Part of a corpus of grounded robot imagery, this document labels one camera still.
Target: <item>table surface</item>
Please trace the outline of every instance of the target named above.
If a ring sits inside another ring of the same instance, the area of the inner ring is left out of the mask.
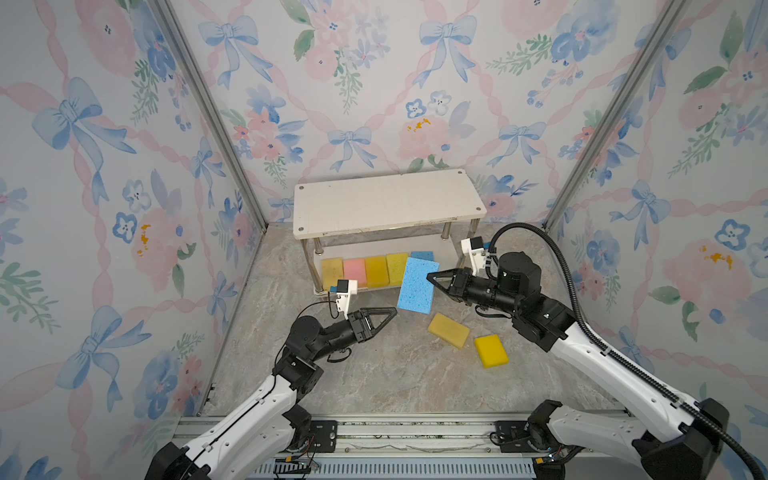
[[[485,205],[464,170],[296,185],[296,239],[483,218]]]

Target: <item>pink sponge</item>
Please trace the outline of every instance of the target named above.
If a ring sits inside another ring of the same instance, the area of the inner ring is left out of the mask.
[[[366,276],[365,259],[344,260],[344,278],[346,280],[357,280],[357,288],[367,288],[368,277]]]

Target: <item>bright yellow sponge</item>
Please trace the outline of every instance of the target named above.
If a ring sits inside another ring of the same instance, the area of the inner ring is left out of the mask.
[[[509,357],[504,351],[504,346],[498,335],[482,336],[475,339],[475,348],[478,350],[482,365],[486,369],[509,363]]]
[[[386,269],[386,257],[366,258],[366,276],[368,288],[381,288],[389,285],[389,273]]]
[[[402,285],[402,278],[406,274],[407,253],[390,253],[386,256],[386,268],[389,271],[389,285]]]
[[[427,332],[437,335],[457,349],[463,348],[469,336],[469,328],[461,323],[454,322],[442,313],[436,313]]]
[[[323,290],[331,290],[332,286],[344,278],[344,261],[340,258],[328,258],[320,262],[323,271]]]

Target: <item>light blue sponge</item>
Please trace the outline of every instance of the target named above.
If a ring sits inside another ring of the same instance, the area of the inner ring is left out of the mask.
[[[406,274],[400,286],[397,308],[412,312],[429,313],[432,310],[432,295],[435,287],[427,280],[427,273],[440,271],[440,264],[410,257],[406,263]]]
[[[435,261],[435,254],[433,252],[411,252],[411,257],[429,260],[430,262]]]

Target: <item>floral wallpaper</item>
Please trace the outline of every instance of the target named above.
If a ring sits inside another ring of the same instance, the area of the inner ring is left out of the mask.
[[[293,221],[297,183],[442,168],[470,173],[487,220],[542,221],[664,7],[171,3],[270,222]]]
[[[766,0],[690,3],[556,229],[596,330],[722,402],[764,471],[767,15]],[[750,476],[725,448],[709,478]]]
[[[0,479],[136,478],[204,401],[259,230],[143,1],[0,12]]]

